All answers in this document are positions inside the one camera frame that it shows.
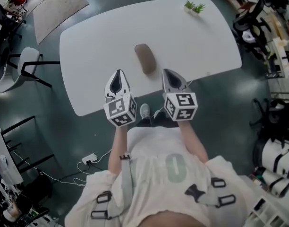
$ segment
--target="desk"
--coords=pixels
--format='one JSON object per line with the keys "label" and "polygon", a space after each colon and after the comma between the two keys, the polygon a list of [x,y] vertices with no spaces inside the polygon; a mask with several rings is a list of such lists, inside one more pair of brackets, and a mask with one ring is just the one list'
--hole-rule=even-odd
{"label": "desk", "polygon": [[2,135],[0,134],[0,156],[4,155],[7,160],[7,167],[3,166],[0,160],[0,174],[6,184],[19,184],[23,182],[21,174],[18,172],[18,169],[13,162],[11,155],[7,149],[7,146],[4,142]]}
{"label": "desk", "polygon": [[[91,17],[60,36],[59,56],[65,88],[79,116],[101,110],[110,76],[122,69],[134,95],[162,89],[162,69],[187,81],[241,67],[235,38],[210,0],[194,17],[183,10],[187,0],[154,0],[132,4]],[[134,52],[147,44],[157,69],[146,76]]]}

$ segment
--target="gray floor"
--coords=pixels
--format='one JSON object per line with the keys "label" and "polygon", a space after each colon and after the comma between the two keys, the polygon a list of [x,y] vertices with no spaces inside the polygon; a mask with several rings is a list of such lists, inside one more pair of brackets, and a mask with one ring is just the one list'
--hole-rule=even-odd
{"label": "gray floor", "polygon": [[[33,14],[28,16],[26,25],[20,30],[23,38],[17,40],[13,53],[33,47],[43,53],[44,60],[59,60],[62,31],[99,13],[147,0],[88,1],[87,7],[63,22],[40,45],[37,45],[34,35]],[[234,8],[226,0],[212,1],[231,26],[236,14]],[[242,68],[193,82],[191,88],[196,92],[199,109],[192,125],[210,158],[222,155],[233,163],[239,174],[248,174],[253,170],[251,154],[257,137],[256,130],[250,129],[248,121],[259,116],[252,99],[269,97],[269,89],[262,62],[242,48],[241,54]],[[107,122],[103,111],[85,117],[75,115],[59,65],[38,67],[36,75],[51,83],[52,90],[36,82],[26,82],[20,88],[0,94],[0,128],[5,129],[35,115],[35,120],[11,131],[5,138],[12,140],[10,145],[22,142],[23,145],[16,152],[21,157],[30,157],[31,162],[53,153],[55,158],[41,164],[40,169],[59,179],[76,172],[76,164],[84,156],[93,152],[101,156],[107,152],[111,148],[114,128]],[[161,92],[140,97],[137,102],[138,105],[148,102],[152,110],[159,109],[162,105]],[[97,166],[106,169],[107,161],[108,157]],[[32,169],[24,173],[23,178],[28,183],[36,174]],[[84,174],[78,177],[85,180]],[[52,216],[60,217],[62,224],[82,189],[76,185],[56,183],[53,197],[44,206],[51,209]]]}

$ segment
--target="person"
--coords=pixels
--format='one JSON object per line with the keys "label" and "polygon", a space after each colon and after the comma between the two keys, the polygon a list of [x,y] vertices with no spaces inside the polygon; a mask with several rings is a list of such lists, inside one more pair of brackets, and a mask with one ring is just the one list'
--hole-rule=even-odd
{"label": "person", "polygon": [[65,218],[65,226],[98,226],[91,222],[90,214],[96,198],[104,191],[110,190],[116,204],[123,205],[119,157],[125,152],[131,158],[134,193],[129,208],[119,216],[121,226],[227,226],[223,224],[228,221],[227,216],[215,221],[208,205],[186,194],[194,184],[201,192],[208,192],[212,176],[234,189],[234,208],[238,213],[234,218],[244,223],[255,197],[232,164],[221,156],[209,160],[189,121],[173,122],[160,110],[151,117],[148,104],[141,106],[140,114],[142,120],[136,127],[129,131],[127,126],[116,128],[108,170],[87,177],[81,197]]}

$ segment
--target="black buckle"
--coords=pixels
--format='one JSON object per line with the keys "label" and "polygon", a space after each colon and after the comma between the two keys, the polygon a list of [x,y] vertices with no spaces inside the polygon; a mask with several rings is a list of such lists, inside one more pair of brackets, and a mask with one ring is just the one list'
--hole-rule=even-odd
{"label": "black buckle", "polygon": [[[107,197],[106,200],[99,200],[99,198]],[[109,202],[112,198],[112,193],[110,191],[105,191],[101,194],[99,194],[96,198],[97,203],[104,203],[104,202]]]}
{"label": "black buckle", "polygon": [[[94,213],[104,213],[103,216],[94,216]],[[101,211],[92,211],[91,212],[91,219],[107,219],[110,220],[112,217],[108,216],[108,211],[107,210],[101,210]]]}
{"label": "black buckle", "polygon": [[212,177],[211,184],[214,188],[226,187],[226,182],[223,179],[218,178],[218,177]]}
{"label": "black buckle", "polygon": [[128,154],[127,156],[122,155],[122,156],[119,156],[119,158],[120,158],[121,160],[127,160],[127,159],[130,159],[130,155],[129,155],[129,154]]}
{"label": "black buckle", "polygon": [[[231,199],[231,200],[228,202],[223,201],[225,199]],[[223,196],[223,197],[218,197],[218,200],[219,200],[219,205],[216,205],[216,208],[220,208],[222,206],[235,203],[236,202],[236,196],[234,194],[231,194],[231,195],[227,195],[227,196]]]}

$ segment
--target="plant pot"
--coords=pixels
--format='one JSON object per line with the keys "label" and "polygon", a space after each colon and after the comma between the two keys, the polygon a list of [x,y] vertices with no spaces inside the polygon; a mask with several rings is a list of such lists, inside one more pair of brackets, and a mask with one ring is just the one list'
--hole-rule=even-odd
{"label": "plant pot", "polygon": [[191,15],[193,15],[193,16],[198,16],[199,13],[196,13],[195,11],[191,10]]}
{"label": "plant pot", "polygon": [[186,13],[189,13],[191,11],[191,9],[188,9],[186,6],[183,6],[183,10],[186,12]]}

